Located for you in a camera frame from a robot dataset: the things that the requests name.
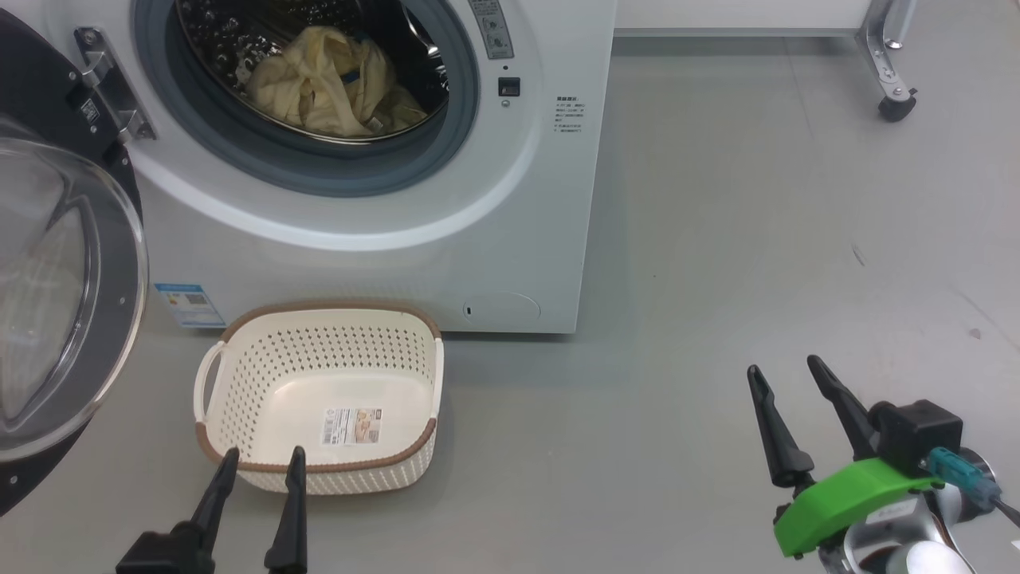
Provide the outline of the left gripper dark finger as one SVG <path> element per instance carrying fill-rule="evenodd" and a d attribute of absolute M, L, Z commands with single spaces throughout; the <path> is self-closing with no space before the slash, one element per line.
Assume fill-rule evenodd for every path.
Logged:
<path fill-rule="evenodd" d="M 265 567 L 269 573 L 307 573 L 307 478 L 306 454 L 302 446 L 292 450 L 284 486 L 287 499 L 273 544 L 265 555 Z"/>
<path fill-rule="evenodd" d="M 192 518 L 172 528 L 169 534 L 171 573 L 214 573 L 214 546 L 223 509 L 236 480 L 239 457 L 239 448 L 227 450 Z"/>

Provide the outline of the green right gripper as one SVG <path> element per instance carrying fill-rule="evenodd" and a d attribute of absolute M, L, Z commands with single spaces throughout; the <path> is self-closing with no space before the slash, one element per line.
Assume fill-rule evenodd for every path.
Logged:
<path fill-rule="evenodd" d="M 773 526 L 777 545 L 786 558 L 815 552 L 822 542 L 913 491 L 924 493 L 946 485 L 929 474 L 918 478 L 904 475 L 876 458 L 877 430 L 863 404 L 820 356 L 808 356 L 806 366 L 821 395 L 837 412 L 855 461 L 816 483 L 811 476 L 814 462 L 795 443 L 765 375 L 755 364 L 747 369 L 771 483 L 797 491 Z"/>

